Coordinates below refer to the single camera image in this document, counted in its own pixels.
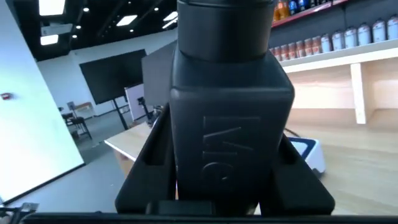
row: white wall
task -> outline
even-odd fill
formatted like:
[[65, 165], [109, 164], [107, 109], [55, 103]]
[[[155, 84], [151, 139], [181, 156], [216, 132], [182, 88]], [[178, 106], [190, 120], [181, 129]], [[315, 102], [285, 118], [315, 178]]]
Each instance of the white wall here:
[[50, 91], [0, 1], [0, 197], [18, 196], [83, 163]]
[[[58, 106], [66, 108], [69, 101], [74, 101], [75, 104], [89, 101], [94, 106], [95, 115], [101, 115], [113, 110], [114, 105], [111, 101], [95, 105], [79, 64], [140, 49], [145, 49], [147, 54], [150, 54], [175, 41], [176, 38], [177, 29], [174, 29], [111, 44], [73, 50], [67, 56], [38, 62], [37, 64]], [[127, 104], [123, 97], [118, 98], [117, 102], [119, 106]]]
[[[45, 60], [37, 63], [37, 65], [55, 103], [58, 107], [63, 107], [62, 113], [70, 112], [67, 106], [68, 102], [73, 101], [76, 105], [93, 102], [86, 80], [70, 55]], [[87, 111], [78, 114], [78, 116], [87, 118], [92, 116], [92, 113]]]

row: white bottle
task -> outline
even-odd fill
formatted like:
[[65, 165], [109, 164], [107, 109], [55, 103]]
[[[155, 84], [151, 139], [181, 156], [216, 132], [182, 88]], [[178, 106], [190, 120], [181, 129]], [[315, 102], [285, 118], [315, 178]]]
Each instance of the white bottle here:
[[358, 28], [358, 45], [364, 46], [370, 44], [372, 39], [371, 28], [367, 24], [362, 24]]
[[398, 39], [398, 17], [397, 16], [392, 16], [388, 20], [387, 33], [388, 33], [389, 40]]
[[358, 45], [358, 36], [355, 28], [348, 28], [344, 33], [344, 41], [346, 43], [346, 49], [356, 47]]
[[332, 36], [331, 39], [333, 41], [333, 50], [341, 50], [344, 49], [344, 35], [340, 31], [336, 31]]
[[321, 38], [322, 43], [322, 51], [323, 53], [331, 52], [333, 49], [331, 48], [331, 41], [329, 34], [324, 34]]
[[375, 43], [382, 42], [386, 40], [386, 23], [378, 19], [373, 24], [373, 41]]

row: television screen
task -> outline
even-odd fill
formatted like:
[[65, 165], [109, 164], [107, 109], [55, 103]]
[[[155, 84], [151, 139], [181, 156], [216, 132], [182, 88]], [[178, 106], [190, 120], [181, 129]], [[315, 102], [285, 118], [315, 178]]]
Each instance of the television screen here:
[[124, 96], [125, 87], [141, 84], [141, 58], [145, 56], [145, 50], [138, 50], [80, 64], [95, 103]]

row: bottle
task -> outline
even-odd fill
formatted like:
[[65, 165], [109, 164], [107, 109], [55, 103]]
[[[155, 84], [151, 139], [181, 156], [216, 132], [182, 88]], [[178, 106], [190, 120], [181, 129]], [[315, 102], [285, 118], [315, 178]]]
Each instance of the bottle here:
[[295, 59], [297, 58], [297, 54], [296, 54], [296, 43], [290, 43], [289, 44], [289, 59]]
[[300, 11], [305, 11], [310, 8], [310, 4], [308, 0], [298, 0], [298, 8]]
[[321, 38], [321, 47], [322, 47], [322, 52], [327, 53], [331, 51], [331, 42], [330, 42], [330, 37], [329, 34], [323, 34]]
[[299, 58], [305, 57], [304, 42], [302, 40], [296, 42], [296, 55]]
[[345, 43], [344, 43], [344, 35], [341, 31], [336, 31], [332, 36], [331, 36], [332, 42], [333, 42], [333, 50], [341, 50], [344, 49]]
[[280, 16], [279, 16], [279, 11], [278, 11], [278, 5], [275, 6], [274, 9], [274, 19], [272, 20], [273, 22], [279, 21]]
[[363, 23], [358, 28], [358, 45], [363, 46], [366, 44], [370, 44], [371, 41], [371, 28], [366, 23]]
[[278, 62], [281, 62], [281, 61], [282, 61], [282, 56], [281, 56], [280, 47], [279, 47], [279, 46], [278, 46], [278, 47], [275, 47], [274, 51], [275, 51], [275, 58], [276, 58], [276, 60], [278, 60]]
[[280, 46], [280, 55], [282, 57], [282, 61], [290, 60], [289, 47], [287, 46], [287, 44]]
[[382, 19], [378, 19], [373, 24], [373, 41], [375, 43], [386, 40], [386, 23]]
[[319, 0], [310, 0], [310, 7], [315, 7], [319, 5]]
[[396, 15], [388, 20], [387, 34], [389, 40], [398, 39], [398, 17]]
[[312, 38], [312, 54], [317, 55], [322, 53], [321, 36]]
[[279, 19], [285, 19], [289, 17], [289, 6], [287, 0], [278, 0], [278, 12]]
[[289, 1], [289, 10], [290, 10], [290, 15], [293, 16], [294, 14], [298, 13], [298, 7], [297, 7], [297, 0], [290, 0]]
[[350, 27], [344, 33], [344, 42], [346, 49], [356, 47], [358, 45], [358, 35], [354, 27]]
[[305, 50], [305, 56], [312, 55], [312, 38], [304, 40], [304, 50]]

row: white shelf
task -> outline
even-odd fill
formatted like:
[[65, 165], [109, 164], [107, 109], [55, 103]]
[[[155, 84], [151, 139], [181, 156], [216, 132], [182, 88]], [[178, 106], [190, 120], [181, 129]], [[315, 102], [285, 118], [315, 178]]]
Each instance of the white shelf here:
[[398, 40], [387, 40], [281, 62], [286, 73], [302, 72], [398, 57]]

